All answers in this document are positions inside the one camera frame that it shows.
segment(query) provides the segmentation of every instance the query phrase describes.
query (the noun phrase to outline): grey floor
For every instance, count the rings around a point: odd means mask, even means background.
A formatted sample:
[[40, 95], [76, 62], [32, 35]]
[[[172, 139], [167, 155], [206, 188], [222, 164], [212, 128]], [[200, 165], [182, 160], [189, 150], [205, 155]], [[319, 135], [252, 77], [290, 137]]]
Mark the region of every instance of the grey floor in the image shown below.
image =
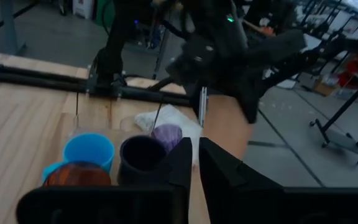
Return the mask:
[[[28, 4], [16, 0], [15, 8]], [[21, 55], [86, 67], [106, 43], [103, 29], [75, 16], [62, 17], [56, 8], [42, 3], [16, 19], [20, 40], [27, 48]], [[0, 52], [4, 52], [4, 30], [0, 29]], [[180, 53], [181, 40], [170, 35], [158, 79], [167, 76], [163, 68]], [[155, 57], [124, 50], [124, 70], [151, 77]], [[327, 121], [343, 104], [301, 90], [271, 89], [260, 102], [259, 120], [244, 162], [285, 186], [358, 187], [358, 156], [335, 148], [322, 149], [323, 139], [310, 121]], [[358, 138], [358, 104], [336, 122], [334, 129]], [[276, 147], [261, 146], [268, 142]]]

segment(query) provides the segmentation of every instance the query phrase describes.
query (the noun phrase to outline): purple object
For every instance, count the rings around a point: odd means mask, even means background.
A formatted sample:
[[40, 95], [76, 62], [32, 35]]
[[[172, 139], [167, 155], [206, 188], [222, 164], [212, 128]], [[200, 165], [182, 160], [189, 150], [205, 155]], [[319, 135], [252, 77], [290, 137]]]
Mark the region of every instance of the purple object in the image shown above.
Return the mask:
[[174, 124], [163, 124], [156, 127], [152, 137], [159, 140], [167, 152], [170, 152], [182, 139], [181, 128]]

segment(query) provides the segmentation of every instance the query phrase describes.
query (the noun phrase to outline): tan wooden board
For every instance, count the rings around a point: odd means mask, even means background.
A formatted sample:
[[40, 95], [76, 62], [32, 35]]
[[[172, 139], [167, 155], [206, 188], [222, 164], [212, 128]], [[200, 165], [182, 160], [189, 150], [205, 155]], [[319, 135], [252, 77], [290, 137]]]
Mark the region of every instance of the tan wooden board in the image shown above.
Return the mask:
[[[88, 77], [85, 68], [12, 55], [0, 54], [0, 64], [71, 77]], [[129, 85], [138, 87], [154, 83], [155, 80], [143, 78], [128, 81]], [[184, 93], [184, 89], [177, 85], [166, 86], [163, 90]], [[18, 200], [26, 192], [40, 186], [44, 167], [61, 161], [63, 147], [70, 135], [75, 133], [76, 101], [76, 93], [0, 83], [0, 223], [16, 223], [14, 212]], [[122, 121], [158, 108], [157, 103], [96, 99], [84, 95], [80, 95], [78, 102], [80, 124], [82, 122], [85, 128], [108, 135], [116, 144], [116, 150], [119, 150], [121, 139], [128, 135], [115, 131], [121, 127]], [[191, 109], [178, 109], [196, 119]], [[127, 131], [139, 131], [133, 124], [125, 128], [128, 127]], [[113, 184], [116, 184], [119, 161], [119, 152], [116, 151], [111, 171]], [[192, 174], [189, 221], [209, 223], [197, 167]]]

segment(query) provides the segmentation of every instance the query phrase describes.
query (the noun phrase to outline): blue cup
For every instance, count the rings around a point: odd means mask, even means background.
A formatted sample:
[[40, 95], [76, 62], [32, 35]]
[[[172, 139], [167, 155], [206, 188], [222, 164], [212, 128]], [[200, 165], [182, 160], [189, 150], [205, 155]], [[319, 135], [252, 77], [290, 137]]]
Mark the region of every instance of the blue cup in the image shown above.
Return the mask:
[[63, 162], [54, 163], [42, 172], [42, 183], [60, 166], [69, 162], [91, 162], [110, 173], [114, 158], [112, 142], [102, 134], [84, 133], [70, 139], [63, 149]]

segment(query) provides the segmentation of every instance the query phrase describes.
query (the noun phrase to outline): white cloth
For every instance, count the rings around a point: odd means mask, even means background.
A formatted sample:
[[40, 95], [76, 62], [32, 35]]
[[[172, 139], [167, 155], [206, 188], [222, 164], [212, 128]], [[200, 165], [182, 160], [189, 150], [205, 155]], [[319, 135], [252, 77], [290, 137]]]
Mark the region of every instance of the white cloth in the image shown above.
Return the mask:
[[[150, 133], [153, 128], [157, 111], [141, 113], [135, 116], [135, 124], [143, 131]], [[202, 128], [172, 105], [163, 106], [158, 114], [155, 127], [162, 124], [175, 124], [182, 130], [183, 137], [189, 137], [193, 145], [193, 165], [198, 165], [198, 144]]]

